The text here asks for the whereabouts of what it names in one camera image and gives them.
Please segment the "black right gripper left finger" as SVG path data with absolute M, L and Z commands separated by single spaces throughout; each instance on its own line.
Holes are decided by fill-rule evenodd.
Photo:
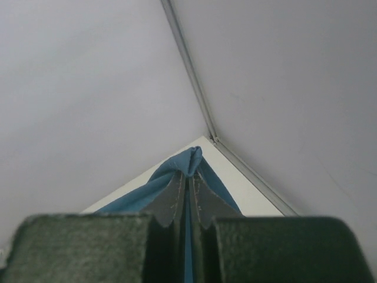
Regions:
M 138 213 L 34 215 L 16 230 L 2 282 L 183 282 L 186 179 Z

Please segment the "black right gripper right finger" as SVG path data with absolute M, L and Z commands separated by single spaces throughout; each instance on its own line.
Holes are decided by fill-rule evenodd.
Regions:
M 331 217 L 246 217 L 189 180 L 194 282 L 373 282 L 359 243 Z

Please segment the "teal blue t-shirt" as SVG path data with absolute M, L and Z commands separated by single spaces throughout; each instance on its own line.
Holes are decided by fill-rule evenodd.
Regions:
M 247 261 L 243 215 L 193 147 L 169 158 L 150 180 L 104 212 L 114 239 L 97 282 L 242 282 Z

